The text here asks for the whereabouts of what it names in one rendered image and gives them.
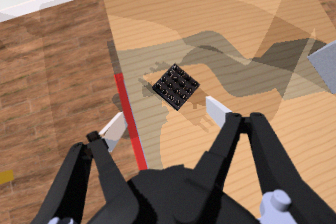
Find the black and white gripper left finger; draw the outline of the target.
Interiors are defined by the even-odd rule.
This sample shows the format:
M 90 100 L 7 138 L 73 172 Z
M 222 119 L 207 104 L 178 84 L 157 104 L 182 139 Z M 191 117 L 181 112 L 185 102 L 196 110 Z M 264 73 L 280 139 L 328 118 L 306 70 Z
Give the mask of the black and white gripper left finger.
M 88 144 L 71 146 L 30 224 L 81 224 L 93 157 L 111 224 L 143 223 L 143 210 L 109 153 L 127 126 L 119 112 L 99 133 L 86 135 Z

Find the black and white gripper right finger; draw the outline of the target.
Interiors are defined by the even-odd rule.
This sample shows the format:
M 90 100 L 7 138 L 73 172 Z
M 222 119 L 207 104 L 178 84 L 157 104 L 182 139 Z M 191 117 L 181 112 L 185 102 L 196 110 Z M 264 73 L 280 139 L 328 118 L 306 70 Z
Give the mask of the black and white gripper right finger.
M 200 223 L 215 185 L 223 191 L 240 134 L 248 135 L 263 196 L 260 224 L 336 224 L 336 212 L 301 178 L 264 114 L 242 117 L 211 96 L 206 112 L 221 130 L 172 197 L 175 224 Z

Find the black knob box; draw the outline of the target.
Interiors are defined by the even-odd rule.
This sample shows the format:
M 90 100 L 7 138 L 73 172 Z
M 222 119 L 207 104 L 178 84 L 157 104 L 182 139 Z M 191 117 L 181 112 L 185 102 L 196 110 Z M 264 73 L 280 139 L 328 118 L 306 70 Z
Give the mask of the black knob box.
M 179 66 L 174 64 L 169 69 L 171 71 L 168 70 L 163 75 L 164 77 L 162 76 L 152 86 L 152 89 L 172 107 L 179 110 L 200 84 L 190 75 L 188 76 L 188 74 Z

